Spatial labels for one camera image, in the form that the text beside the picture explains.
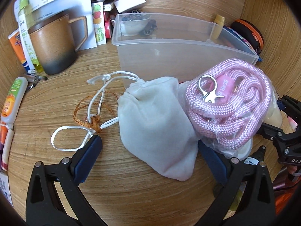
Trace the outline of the black orange zip case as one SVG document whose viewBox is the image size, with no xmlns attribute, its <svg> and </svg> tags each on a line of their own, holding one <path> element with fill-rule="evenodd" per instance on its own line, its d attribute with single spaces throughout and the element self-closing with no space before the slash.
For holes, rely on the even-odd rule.
<svg viewBox="0 0 301 226">
<path fill-rule="evenodd" d="M 230 27 L 246 39 L 258 55 L 261 53 L 264 46 L 264 38 L 254 24 L 245 19 L 237 19 Z"/>
</svg>

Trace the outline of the white folder with papers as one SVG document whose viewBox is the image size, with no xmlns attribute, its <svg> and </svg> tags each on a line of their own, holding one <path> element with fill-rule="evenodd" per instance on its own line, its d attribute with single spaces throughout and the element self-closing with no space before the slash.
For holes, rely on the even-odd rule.
<svg viewBox="0 0 301 226">
<path fill-rule="evenodd" d="M 54 16 L 62 11 L 67 11 L 69 18 L 84 16 L 87 20 L 88 39 L 80 47 L 81 50 L 97 47 L 95 38 L 91 0 L 28 0 L 30 15 L 33 22 L 28 27 Z"/>
</svg>

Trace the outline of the white drawstring pouch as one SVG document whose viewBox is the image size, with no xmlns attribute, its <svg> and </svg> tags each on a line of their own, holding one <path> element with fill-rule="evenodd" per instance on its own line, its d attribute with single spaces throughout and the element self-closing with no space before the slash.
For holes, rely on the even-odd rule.
<svg viewBox="0 0 301 226">
<path fill-rule="evenodd" d="M 125 148 L 160 175 L 185 181 L 193 174 L 198 137 L 178 97 L 174 77 L 140 79 L 118 99 L 117 113 Z"/>
</svg>

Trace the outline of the white cardboard box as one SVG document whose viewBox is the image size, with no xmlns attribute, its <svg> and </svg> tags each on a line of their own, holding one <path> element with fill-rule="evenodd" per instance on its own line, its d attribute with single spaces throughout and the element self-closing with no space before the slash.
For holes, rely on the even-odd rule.
<svg viewBox="0 0 301 226">
<path fill-rule="evenodd" d="M 123 13 L 146 3 L 146 0 L 117 0 L 114 5 L 118 13 Z"/>
</svg>

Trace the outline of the yellow lotion tube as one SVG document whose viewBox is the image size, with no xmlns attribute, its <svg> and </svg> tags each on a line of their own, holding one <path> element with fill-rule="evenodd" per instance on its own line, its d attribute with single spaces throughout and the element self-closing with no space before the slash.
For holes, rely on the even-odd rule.
<svg viewBox="0 0 301 226">
<path fill-rule="evenodd" d="M 217 40 L 224 26 L 225 18 L 219 14 L 214 19 L 214 26 L 212 28 L 211 39 Z"/>
</svg>

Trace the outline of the clear plastic storage bin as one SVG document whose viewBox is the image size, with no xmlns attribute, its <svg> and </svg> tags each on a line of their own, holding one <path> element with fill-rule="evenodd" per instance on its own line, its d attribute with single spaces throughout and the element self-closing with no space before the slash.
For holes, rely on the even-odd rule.
<svg viewBox="0 0 301 226">
<path fill-rule="evenodd" d="M 120 68 L 145 81 L 173 76 L 179 82 L 192 80 L 231 58 L 255 65 L 259 59 L 224 28 L 211 39 L 213 22 L 180 15 L 148 13 L 150 22 L 136 36 L 112 34 Z"/>
</svg>

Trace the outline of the cream plastic cup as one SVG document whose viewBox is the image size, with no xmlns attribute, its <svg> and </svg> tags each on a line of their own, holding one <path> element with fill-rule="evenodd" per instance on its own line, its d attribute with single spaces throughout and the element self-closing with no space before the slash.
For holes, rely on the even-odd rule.
<svg viewBox="0 0 301 226">
<path fill-rule="evenodd" d="M 277 105 L 277 99 L 279 95 L 277 94 L 275 88 L 273 88 L 274 94 L 272 96 L 272 101 L 270 102 L 268 111 L 264 118 L 264 123 L 273 125 L 274 127 L 280 128 L 282 126 L 282 116 L 281 111 Z M 238 149 L 237 158 L 242 161 L 245 159 L 252 151 L 252 138 L 240 149 Z"/>
</svg>

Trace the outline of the orange sunscreen tube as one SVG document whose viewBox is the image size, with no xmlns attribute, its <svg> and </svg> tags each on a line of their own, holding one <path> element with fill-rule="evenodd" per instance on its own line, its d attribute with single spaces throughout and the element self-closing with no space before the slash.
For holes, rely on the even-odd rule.
<svg viewBox="0 0 301 226">
<path fill-rule="evenodd" d="M 24 67 L 25 71 L 28 72 L 30 67 L 27 63 L 26 57 L 21 44 L 19 29 L 16 29 L 12 34 L 8 36 L 8 40 L 12 45 L 12 48 L 16 54 L 16 57 L 19 59 L 20 63 Z"/>
</svg>

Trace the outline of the green orange cream tube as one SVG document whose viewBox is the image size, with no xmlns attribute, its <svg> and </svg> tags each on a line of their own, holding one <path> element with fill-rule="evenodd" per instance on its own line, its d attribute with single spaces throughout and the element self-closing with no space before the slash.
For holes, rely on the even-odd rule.
<svg viewBox="0 0 301 226">
<path fill-rule="evenodd" d="M 25 77 L 20 76 L 15 79 L 4 102 L 1 113 L 1 122 L 5 124 L 14 124 L 27 85 L 28 81 Z"/>
</svg>

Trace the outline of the colourful blue pencil pouch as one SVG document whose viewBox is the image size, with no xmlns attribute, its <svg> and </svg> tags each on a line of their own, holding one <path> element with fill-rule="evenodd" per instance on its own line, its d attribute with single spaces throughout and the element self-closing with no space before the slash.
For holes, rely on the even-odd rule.
<svg viewBox="0 0 301 226">
<path fill-rule="evenodd" d="M 252 44 L 249 43 L 248 40 L 246 40 L 244 37 L 242 37 L 240 34 L 238 34 L 236 31 L 234 31 L 232 28 L 227 27 L 227 26 L 223 26 L 223 28 L 230 32 L 233 36 L 235 36 L 236 38 L 238 38 L 241 42 L 243 42 L 245 45 L 247 45 L 249 47 L 250 50 L 252 50 L 253 52 L 256 52 L 256 54 L 259 56 L 258 62 L 262 62 L 262 58 L 260 57 L 260 50 L 259 48 L 254 49 L 254 47 L 252 46 Z"/>
</svg>

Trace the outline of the fruit pattern booklet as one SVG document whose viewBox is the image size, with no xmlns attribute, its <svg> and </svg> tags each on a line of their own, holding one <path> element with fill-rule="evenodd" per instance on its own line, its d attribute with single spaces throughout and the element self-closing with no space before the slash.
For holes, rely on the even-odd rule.
<svg viewBox="0 0 301 226">
<path fill-rule="evenodd" d="M 106 44 L 103 2 L 93 3 L 92 16 L 97 46 Z"/>
</svg>

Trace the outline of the green white spray bottle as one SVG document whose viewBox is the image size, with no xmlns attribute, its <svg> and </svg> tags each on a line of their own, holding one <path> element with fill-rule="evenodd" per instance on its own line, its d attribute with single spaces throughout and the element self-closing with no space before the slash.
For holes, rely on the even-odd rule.
<svg viewBox="0 0 301 226">
<path fill-rule="evenodd" d="M 18 12 L 18 26 L 20 36 L 22 38 L 22 47 L 23 49 L 26 49 L 27 55 L 29 56 L 30 62 L 33 64 L 35 71 L 38 73 L 42 73 L 43 67 L 38 61 L 29 35 L 29 28 L 33 26 L 35 22 L 36 19 L 32 14 L 32 7 L 29 3 L 29 0 L 20 0 Z"/>
</svg>

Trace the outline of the white bowl of trinkets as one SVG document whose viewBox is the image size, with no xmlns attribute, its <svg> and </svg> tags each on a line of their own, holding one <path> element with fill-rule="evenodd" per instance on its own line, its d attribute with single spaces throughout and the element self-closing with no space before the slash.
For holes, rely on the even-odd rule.
<svg viewBox="0 0 301 226">
<path fill-rule="evenodd" d="M 147 27 L 150 20 L 148 13 L 121 13 L 115 17 L 113 32 L 122 36 L 136 36 Z"/>
</svg>

